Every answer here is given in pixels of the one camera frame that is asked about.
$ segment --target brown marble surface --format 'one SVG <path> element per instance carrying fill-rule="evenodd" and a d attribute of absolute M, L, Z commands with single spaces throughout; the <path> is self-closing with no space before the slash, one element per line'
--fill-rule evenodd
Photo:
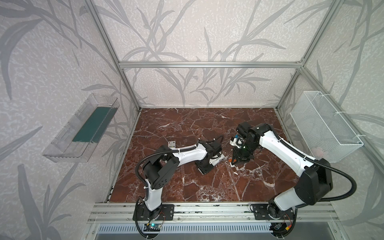
<path fill-rule="evenodd" d="M 195 144 L 197 138 L 211 140 L 223 134 L 223 153 L 231 158 L 229 140 L 244 121 L 252 126 L 272 124 L 285 137 L 272 108 L 143 109 L 110 201 L 135 202 L 145 195 L 144 185 L 134 173 L 136 163 L 168 141 L 183 147 Z M 297 180 L 283 161 L 263 149 L 253 161 L 231 167 L 225 160 L 206 175 L 193 162 L 180 166 L 164 187 L 162 201 L 268 201 Z"/>

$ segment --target white metal basket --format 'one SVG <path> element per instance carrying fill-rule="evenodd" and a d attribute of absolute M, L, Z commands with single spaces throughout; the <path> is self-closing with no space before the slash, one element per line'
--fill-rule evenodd
<path fill-rule="evenodd" d="M 320 91 L 304 91 L 291 116 L 317 159 L 338 162 L 363 146 L 360 137 Z"/>

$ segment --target marble table surface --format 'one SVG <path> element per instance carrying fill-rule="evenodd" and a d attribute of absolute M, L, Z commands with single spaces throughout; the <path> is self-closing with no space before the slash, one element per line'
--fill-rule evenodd
<path fill-rule="evenodd" d="M 244 121 L 252 126 L 269 123 L 285 138 L 272 108 L 143 109 L 110 201 L 135 202 L 139 195 L 145 196 L 144 185 L 134 173 L 136 163 L 168 141 L 183 147 L 195 144 L 197 138 L 211 140 L 223 134 L 223 153 L 231 158 L 229 140 Z M 231 167 L 228 160 L 221 161 L 206 175 L 194 162 L 180 166 L 164 187 L 162 201 L 268 201 L 297 180 L 283 161 L 263 149 L 253 161 L 236 167 Z"/>

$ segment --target leaf pattern wallpaper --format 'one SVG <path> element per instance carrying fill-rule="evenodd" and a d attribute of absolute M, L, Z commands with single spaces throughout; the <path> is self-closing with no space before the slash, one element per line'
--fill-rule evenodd
<path fill-rule="evenodd" d="M 120 61 L 299 61 L 331 1 L 95 3 Z M 125 69 L 148 107 L 274 107 L 293 71 Z"/>
<path fill-rule="evenodd" d="M 306 67 L 350 115 L 379 151 L 384 153 L 382 69 L 384 49 L 384 1 L 344 1 L 340 11 L 315 49 Z M 303 141 L 289 113 L 302 91 L 311 90 L 298 80 L 280 113 L 297 146 Z M 361 149 L 334 167 L 348 172 L 358 183 L 350 198 L 333 202 L 349 239 L 382 239 L 384 234 L 384 176 Z M 333 192 L 345 192 L 346 181 L 334 175 Z"/>
<path fill-rule="evenodd" d="M 79 239 L 137 111 L 82 1 L 1 0 L 0 22 L 0 239 Z M 91 159 L 43 157 L 90 93 L 120 102 Z"/>

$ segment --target green sheet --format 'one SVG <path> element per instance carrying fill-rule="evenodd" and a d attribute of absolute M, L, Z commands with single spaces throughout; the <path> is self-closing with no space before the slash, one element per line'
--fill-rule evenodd
<path fill-rule="evenodd" d="M 90 142 L 92 140 L 92 142 L 98 143 L 116 111 L 117 108 L 97 107 L 72 142 Z"/>

